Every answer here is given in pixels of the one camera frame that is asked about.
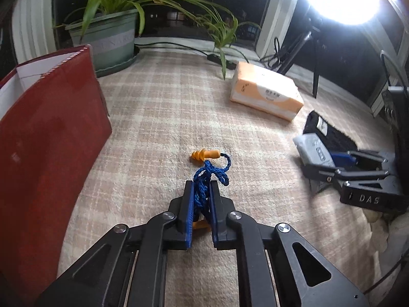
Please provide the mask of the white gloved right hand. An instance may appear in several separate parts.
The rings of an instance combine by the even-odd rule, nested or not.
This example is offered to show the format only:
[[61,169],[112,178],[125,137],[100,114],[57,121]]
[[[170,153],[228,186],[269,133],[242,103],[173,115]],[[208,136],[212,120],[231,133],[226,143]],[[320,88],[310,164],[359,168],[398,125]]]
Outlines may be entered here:
[[369,209],[362,210],[371,228],[370,250],[378,252],[379,261],[387,265],[393,264],[400,257],[401,239],[394,234],[392,228],[384,220],[383,214]]

